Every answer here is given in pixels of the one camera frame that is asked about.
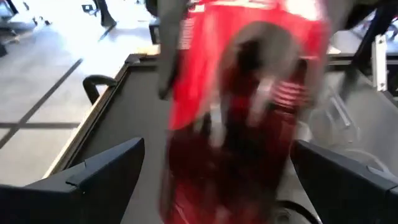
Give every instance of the black handle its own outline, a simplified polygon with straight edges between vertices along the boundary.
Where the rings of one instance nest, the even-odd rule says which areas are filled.
[[[94,104],[95,101],[100,97],[100,93],[98,93],[97,85],[107,85],[109,87],[116,86],[118,82],[105,75],[90,75],[83,80],[83,88],[86,91],[88,99],[91,104]]]

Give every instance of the gray floor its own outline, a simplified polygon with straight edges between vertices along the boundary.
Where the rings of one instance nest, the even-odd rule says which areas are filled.
[[[135,10],[147,18],[143,7]],[[7,45],[9,54],[0,58],[0,139],[20,127],[0,149],[0,184],[23,186],[41,179],[91,108],[83,79],[115,76],[130,53],[150,45],[148,22],[137,18],[117,18],[121,21],[101,42],[106,29],[99,18],[79,11],[75,19],[79,22],[53,19],[51,26],[39,26]],[[80,66],[43,101],[79,58]],[[32,111],[35,105],[40,107]]]

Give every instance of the gym floor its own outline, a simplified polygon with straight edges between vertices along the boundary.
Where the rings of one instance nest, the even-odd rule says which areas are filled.
[[[111,13],[118,11],[112,29],[84,14],[80,1],[57,1],[63,10],[46,14],[51,26],[40,25],[6,46],[9,54],[0,58],[0,184],[40,180],[91,108],[83,79],[113,77],[129,54],[151,45],[152,17],[145,7],[108,2]],[[354,53],[359,43],[350,31],[333,38],[344,53]]]

